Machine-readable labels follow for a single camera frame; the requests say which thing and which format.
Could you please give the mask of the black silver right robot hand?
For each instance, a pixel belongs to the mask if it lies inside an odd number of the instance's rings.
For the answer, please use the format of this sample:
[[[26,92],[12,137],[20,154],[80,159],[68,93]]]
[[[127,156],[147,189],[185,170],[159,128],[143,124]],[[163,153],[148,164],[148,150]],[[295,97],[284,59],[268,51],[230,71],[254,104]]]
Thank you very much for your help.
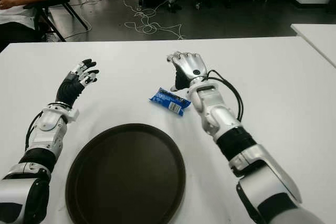
[[[199,54],[174,52],[167,56],[167,62],[175,67],[175,83],[172,92],[187,89],[207,76],[207,69]]]

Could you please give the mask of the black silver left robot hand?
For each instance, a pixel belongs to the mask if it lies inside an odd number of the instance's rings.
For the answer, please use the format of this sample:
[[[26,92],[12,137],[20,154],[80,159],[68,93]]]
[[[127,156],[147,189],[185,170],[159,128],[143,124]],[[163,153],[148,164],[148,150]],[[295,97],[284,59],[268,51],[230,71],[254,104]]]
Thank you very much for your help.
[[[72,108],[85,87],[97,81],[99,70],[89,70],[95,67],[96,64],[92,59],[79,62],[62,81],[58,88],[55,102]]]

